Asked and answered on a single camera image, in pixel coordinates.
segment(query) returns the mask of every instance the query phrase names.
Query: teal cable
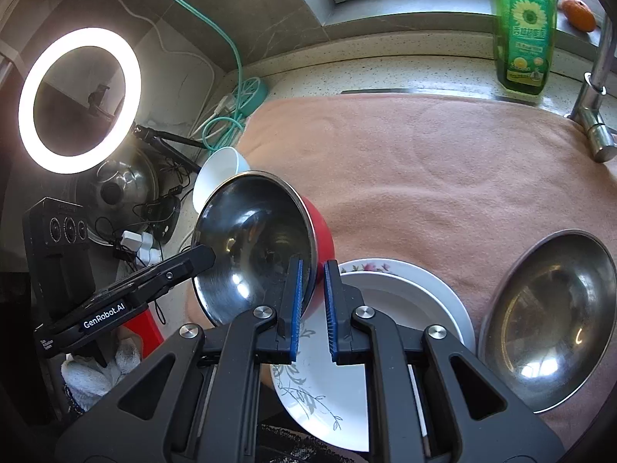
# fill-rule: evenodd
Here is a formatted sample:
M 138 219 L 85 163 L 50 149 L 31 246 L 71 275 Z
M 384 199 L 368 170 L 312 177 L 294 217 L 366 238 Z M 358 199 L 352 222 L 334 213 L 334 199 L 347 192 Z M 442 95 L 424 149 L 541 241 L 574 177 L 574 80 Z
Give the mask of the teal cable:
M 218 25 L 216 22 L 212 21 L 211 19 L 209 19 L 208 17 L 206 17 L 205 15 L 203 15 L 199 10 L 197 10 L 195 7 L 191 6 L 189 3 L 187 3 L 184 0 L 174 0 L 175 2 L 177 2 L 179 5 L 181 5 L 182 7 L 184 7 L 185 9 L 187 9 L 190 13 L 192 13 L 195 17 L 201 19 L 203 22 L 205 22 L 206 24 L 208 24 L 212 29 L 214 29 L 217 33 L 219 33 L 221 35 L 221 37 L 223 37 L 223 39 L 229 44 L 229 46 L 231 47 L 234 57 L 236 58 L 236 64 L 238 65 L 238 95 L 236 96 L 236 108 L 234 110 L 233 116 L 232 117 L 216 117 L 212 120 L 210 120 L 208 123 L 206 123 L 204 125 L 204 128 L 202 129 L 202 141 L 204 143 L 204 146 L 206 147 L 206 149 L 208 149 L 211 152 L 216 151 L 217 149 L 220 149 L 223 147 L 222 142 L 226 142 L 226 141 L 232 141 L 233 140 L 233 134 L 236 130 L 236 128 L 238 128 L 240 131 L 244 131 L 244 125 L 242 123 L 240 123 L 239 119 L 242 117 L 242 114 L 240 114 L 240 101 L 241 101 L 241 97 L 242 97 L 242 61 L 240 59 L 240 53 L 238 52 L 238 48 L 236 47 L 235 43 L 233 42 L 233 40 L 231 38 L 229 38 L 229 36 L 227 35 L 226 32 L 224 32 Z M 229 129 L 218 139 L 218 141 L 215 143 L 214 146 L 210 146 L 207 142 L 206 142 L 206 131 L 215 123 L 217 122 L 222 122 L 222 121 L 226 121 L 226 122 L 232 122 L 231 126 L 229 127 Z
M 233 126 L 233 125 L 236 125 L 236 126 L 240 129 L 240 131 L 244 131 L 244 125 L 242 125 L 242 124 L 241 124 L 238 120 L 233 119 L 233 118 L 231 118 L 231 117 L 217 117 L 217 118 L 214 118 L 214 119 L 210 120 L 210 121 L 206 124 L 206 126 L 204 127 L 204 131 L 201 133 L 201 140 L 202 140 L 202 142 L 204 143 L 204 146 L 205 146 L 206 148 L 208 148 L 210 151 L 216 151 L 216 149 L 214 149 L 214 147 L 210 146 L 210 145 L 206 142 L 206 138 L 204 137 L 204 134 L 205 134 L 205 133 L 206 133 L 206 131 L 207 131 L 207 130 L 208 130 L 208 129 L 212 126 L 212 125 L 214 125 L 216 122 L 222 122 L 222 121 L 225 121 L 225 122 L 231 122 L 231 125 L 232 125 L 232 126 Z M 230 132 L 232 132 L 232 131 L 231 131 L 231 130 L 227 130 L 227 131 L 226 131 L 226 132 L 225 132 L 225 133 L 221 136 L 221 138 L 219 139 L 219 141 L 220 141 L 221 139 L 227 140 L 227 138 L 228 138 L 227 136 L 230 134 Z

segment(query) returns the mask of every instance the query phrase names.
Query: windowsill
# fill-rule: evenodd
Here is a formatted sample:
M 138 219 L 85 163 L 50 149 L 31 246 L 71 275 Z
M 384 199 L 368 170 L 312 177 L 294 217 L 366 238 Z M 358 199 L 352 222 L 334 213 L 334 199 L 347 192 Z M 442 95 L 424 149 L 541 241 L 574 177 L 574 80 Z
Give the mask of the windowsill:
M 333 7 L 323 23 L 331 37 L 342 37 L 344 31 L 337 31 L 344 28 L 361 29 L 361 34 L 370 34 L 372 27 L 374 32 L 403 29 L 493 31 L 491 0 L 350 0 Z M 593 61 L 599 40 L 599 28 L 592 33 L 583 33 L 570 26 L 562 12 L 558 13 L 557 48 Z

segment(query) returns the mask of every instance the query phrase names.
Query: plate rim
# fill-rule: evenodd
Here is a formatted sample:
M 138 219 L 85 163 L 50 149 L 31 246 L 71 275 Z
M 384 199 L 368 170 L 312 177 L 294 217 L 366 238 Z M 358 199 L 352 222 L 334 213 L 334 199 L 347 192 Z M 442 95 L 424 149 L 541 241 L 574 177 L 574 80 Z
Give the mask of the plate rim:
M 458 323 L 457 319 L 452 315 L 452 312 L 450 311 L 450 309 L 448 308 L 448 306 L 446 306 L 446 304 L 440 299 L 440 297 L 438 297 L 437 295 L 435 295 L 434 291 L 424 287 L 423 285 L 419 284 L 418 282 L 414 282 L 413 280 L 410 280 L 409 278 L 407 278 L 406 276 L 402 276 L 400 274 L 397 273 L 390 273 L 390 272 L 382 272 L 384 275 L 389 275 L 392 277 L 396 277 L 396 278 L 400 278 L 402 280 L 405 280 L 409 283 L 412 283 L 416 286 L 421 287 L 422 289 L 424 289 L 426 292 L 428 292 L 429 294 L 432 294 L 433 297 L 435 297 L 435 299 L 437 299 L 437 302 L 442 305 L 445 310 L 447 311 L 448 314 L 450 314 L 450 316 L 452 317 L 452 320 L 454 321 L 454 323 L 456 324 L 456 326 L 459 328 L 459 332 L 460 335 L 463 339 L 464 342 L 464 346 L 466 346 L 468 349 L 470 349 L 470 351 L 475 355 L 476 354 L 476 336 L 475 336 L 475 332 L 473 329 L 473 325 L 471 324 L 471 318 L 469 317 L 469 314 L 467 312 L 467 309 L 465 308 L 465 305 L 463 304 L 463 302 L 461 301 L 461 299 L 459 298 L 459 296 L 454 292 L 454 290 L 448 286 L 448 284 L 446 284 L 443 280 L 441 280 L 437 275 L 434 275 L 434 273 L 429 272 L 428 270 L 425 270 L 422 267 L 419 267 L 417 265 L 414 265 L 412 263 L 408 263 L 406 261 L 402 261 L 399 259 L 388 259 L 388 258 L 380 258 L 380 257 L 368 257 L 368 258 L 360 258 L 360 259 L 354 259 L 354 260 L 350 260 L 350 261 L 345 261 L 343 263 L 339 263 L 339 271 L 341 268 L 345 269 L 345 267 L 349 267 L 352 264 L 362 264 L 362 265 L 366 265 L 369 263 L 381 263 L 381 264 L 388 264 L 388 263 L 395 263 L 401 267 L 405 267 L 406 269 L 412 269 L 414 271 L 419 271 L 422 272 L 423 274 L 429 276 L 433 281 L 435 281 L 435 283 L 439 284 L 439 286 L 442 289 L 447 289 L 448 293 L 454 296 L 454 300 L 453 302 L 455 304 L 457 304 L 458 306 L 460 306 L 460 308 L 462 308 L 462 310 L 464 311 L 464 315 L 466 318 L 464 318 L 464 321 L 462 322 L 462 325 L 467 327 L 467 333 L 468 333 L 468 338 L 471 338 L 471 345 L 473 346 L 473 348 L 469 348 L 468 345 L 465 344 L 465 331 L 463 329 L 463 327 L 461 326 L 461 324 Z M 371 271 L 371 270 L 357 270 L 359 272 L 365 272 L 365 271 Z M 282 400 L 281 395 L 278 391 L 278 388 L 276 387 L 276 378 L 274 376 L 274 367 L 277 364 L 270 364 L 270 377 L 272 379 L 272 385 L 273 388 L 276 392 L 277 397 L 279 398 L 279 401 L 281 402 L 281 404 L 283 405 L 283 407 L 285 408 L 285 411 L 287 411 L 287 413 L 292 417 L 292 419 L 294 419 L 294 421 L 296 423 L 298 423 L 304 430 L 307 430 L 307 428 L 304 426 L 304 424 L 302 422 L 300 422 L 300 419 L 296 419 L 290 412 L 290 410 L 288 409 L 288 407 L 286 406 L 286 403 Z M 341 447 L 343 449 L 347 449 L 347 450 L 351 450 L 351 451 L 362 451 L 362 449 L 358 449 L 357 447 L 351 447 L 351 446 L 344 446 L 339 444 L 333 444 L 332 442 L 327 442 L 324 441 L 326 444 L 332 444 L 333 446 L 336 447 Z
M 437 305 L 445 312 L 445 314 L 452 320 L 452 323 L 454 324 L 454 327 L 456 328 L 457 332 L 458 332 L 458 336 L 457 338 L 459 339 L 459 341 L 462 343 L 463 341 L 463 332 L 461 331 L 459 324 L 457 323 L 456 319 L 454 318 L 454 315 L 452 315 L 452 312 L 449 311 L 449 309 L 445 306 L 445 304 L 443 304 L 443 302 L 437 297 L 435 296 L 435 294 L 433 294 L 431 291 L 429 291 L 428 289 L 426 289 L 425 287 L 422 287 L 420 284 L 418 284 L 417 282 L 411 281 L 406 279 L 403 276 L 400 275 L 395 275 L 394 273 L 384 273 L 384 272 L 370 272 L 370 271 L 365 271 L 365 270 L 358 270 L 357 272 L 346 272 L 346 273 L 341 273 L 341 279 L 343 279 L 344 275 L 350 275 L 351 273 L 379 273 L 379 275 L 385 275 L 387 278 L 394 278 L 397 280 L 402 280 L 405 283 L 411 284 L 414 287 L 417 287 L 418 289 L 420 289 L 422 292 L 427 293 L 429 296 L 431 296 L 432 298 L 435 299 L 435 302 L 437 303 Z

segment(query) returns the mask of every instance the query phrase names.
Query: white cable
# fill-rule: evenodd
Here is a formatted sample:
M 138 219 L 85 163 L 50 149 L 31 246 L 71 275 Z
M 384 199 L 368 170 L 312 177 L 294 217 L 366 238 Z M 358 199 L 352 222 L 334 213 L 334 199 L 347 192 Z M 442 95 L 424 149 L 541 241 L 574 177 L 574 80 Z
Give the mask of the white cable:
M 214 136 L 215 136 L 215 135 L 217 135 L 219 132 L 222 132 L 223 130 L 228 129 L 228 128 L 229 128 L 229 123 L 228 123 L 228 122 L 225 122 L 225 123 L 224 123 L 224 125 L 223 125 L 220 129 L 218 129 L 218 130 L 216 130 L 216 131 L 212 132 L 212 134 L 208 134 L 208 135 L 206 135 L 205 139 L 209 139 L 209 138 L 211 138 L 211 137 L 214 137 Z
M 158 27 L 157 27 L 156 23 L 154 21 L 152 21 L 152 19 L 144 17 L 143 15 L 136 14 L 131 9 L 129 9 L 129 7 L 127 7 L 127 5 L 122 0 L 118 0 L 118 3 L 122 5 L 124 10 L 126 10 L 126 12 L 129 15 L 132 15 L 133 17 L 135 17 L 137 19 L 141 19 L 142 21 L 148 22 L 154 28 L 154 30 L 156 32 L 156 35 L 158 36 L 158 42 L 160 44 L 160 48 L 161 48 L 161 50 L 163 52 L 165 52 L 166 54 L 188 55 L 190 57 L 195 57 L 195 58 L 199 59 L 200 61 L 202 61 L 203 63 L 205 63 L 210 68 L 210 71 L 212 73 L 212 83 L 210 84 L 210 88 L 208 89 L 208 92 L 207 92 L 206 96 L 204 97 L 204 102 L 202 104 L 202 108 L 200 109 L 199 113 L 197 114 L 197 118 L 195 119 L 195 122 L 193 123 L 193 127 L 194 127 L 195 124 L 199 122 L 199 118 L 201 117 L 201 113 L 204 110 L 203 106 L 206 106 L 206 103 L 208 102 L 210 94 L 212 93 L 212 88 L 214 87 L 215 73 L 214 73 L 214 68 L 212 67 L 212 63 L 209 60 L 205 59 L 204 57 L 201 57 L 198 54 L 193 54 L 192 52 L 168 51 L 165 48 L 165 46 L 163 45 L 163 39 L 161 38 L 160 31 L 158 30 Z
M 186 242 L 189 239 L 189 236 L 192 235 L 192 233 L 193 233 L 192 231 L 189 231 L 189 233 L 187 233 L 186 236 L 184 236 L 184 238 L 180 242 L 180 245 L 178 245 L 178 250 L 176 251 L 176 254 L 180 253 L 180 250 L 182 250 L 182 247 L 184 246 L 184 242 Z
M 195 135 L 202 130 L 204 125 L 206 125 L 210 120 L 213 120 L 214 118 L 216 118 L 218 115 L 221 114 L 221 111 L 223 111 L 223 108 L 225 107 L 225 104 L 227 103 L 229 96 L 230 94 L 223 95 L 222 99 L 218 102 L 218 105 L 214 108 L 214 112 L 211 114 L 211 116 L 203 120 L 202 123 L 196 124 L 197 127 L 193 127 L 193 130 L 189 135 L 189 139 L 192 139 L 193 137 L 195 137 Z

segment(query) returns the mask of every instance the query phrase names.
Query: sunflower label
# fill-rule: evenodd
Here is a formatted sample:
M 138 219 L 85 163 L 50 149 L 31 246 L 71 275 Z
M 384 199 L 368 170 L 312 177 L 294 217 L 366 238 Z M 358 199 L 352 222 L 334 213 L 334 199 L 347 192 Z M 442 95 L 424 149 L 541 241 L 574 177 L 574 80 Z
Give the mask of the sunflower label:
M 548 0 L 510 0 L 508 80 L 542 85 L 549 67 L 548 6 Z

